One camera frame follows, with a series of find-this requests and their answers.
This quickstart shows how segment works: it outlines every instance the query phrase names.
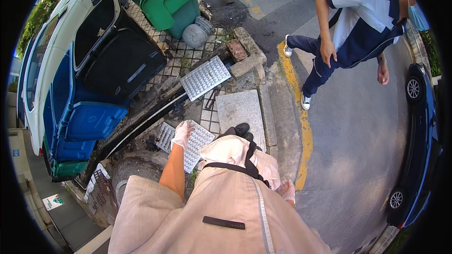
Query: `white glove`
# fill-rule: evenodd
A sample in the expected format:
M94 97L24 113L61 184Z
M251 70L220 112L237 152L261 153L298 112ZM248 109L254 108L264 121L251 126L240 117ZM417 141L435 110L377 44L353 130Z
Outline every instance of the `white glove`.
M176 127L176 135L171 139L171 149L173 149L173 144L179 144L187 150L187 145L189 143L189 136L195 130L195 124L191 120L185 120Z
M295 204L295 186L293 186L291 180L281 183L278 191L284 200L292 200Z

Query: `sticker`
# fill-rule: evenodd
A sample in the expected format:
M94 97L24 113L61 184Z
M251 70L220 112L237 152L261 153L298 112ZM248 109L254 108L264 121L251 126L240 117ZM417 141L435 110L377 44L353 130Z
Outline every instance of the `sticker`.
M44 206L46 206L47 211L55 209L56 207L64 204L63 200L59 197L58 194L44 198L42 200L42 203L44 203Z

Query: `hand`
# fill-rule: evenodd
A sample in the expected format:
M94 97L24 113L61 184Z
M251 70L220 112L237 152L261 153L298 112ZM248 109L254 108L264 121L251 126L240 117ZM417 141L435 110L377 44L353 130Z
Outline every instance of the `hand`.
M192 132L195 130L195 124L192 123L191 120L185 120L176 127L176 135L171 140L171 149L173 148L173 144L178 144L184 148L184 151L187 149L187 145L189 143L189 136L192 135Z
M295 203L295 186L291 180L281 183L278 192L284 200L291 200Z
M387 85L389 82L388 64L385 59L378 62L378 70L376 80L382 85Z
M337 62L338 58L336 55L336 48L333 42L328 40L322 40L320 43L320 55L322 56L323 62L328 65L328 68L331 69L330 58L333 55L334 60Z

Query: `white sneaker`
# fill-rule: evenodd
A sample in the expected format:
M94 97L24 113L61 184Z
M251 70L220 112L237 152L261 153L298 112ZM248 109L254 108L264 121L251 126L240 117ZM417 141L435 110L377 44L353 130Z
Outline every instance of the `white sneaker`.
M288 47L287 46L287 37L288 37L289 35L286 35L286 39L284 40L284 55L286 56L286 57L291 57L292 56L292 48L290 48L290 47Z
M309 107L311 105L311 98L306 97L305 94L302 92L302 107L304 110L309 110Z

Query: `blue face mask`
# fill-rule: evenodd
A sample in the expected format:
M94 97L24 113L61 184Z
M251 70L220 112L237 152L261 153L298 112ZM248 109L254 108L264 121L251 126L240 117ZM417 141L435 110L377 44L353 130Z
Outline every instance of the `blue face mask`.
M426 31L430 28L419 4L416 3L414 6L411 6L410 2L408 2L408 17L418 31Z

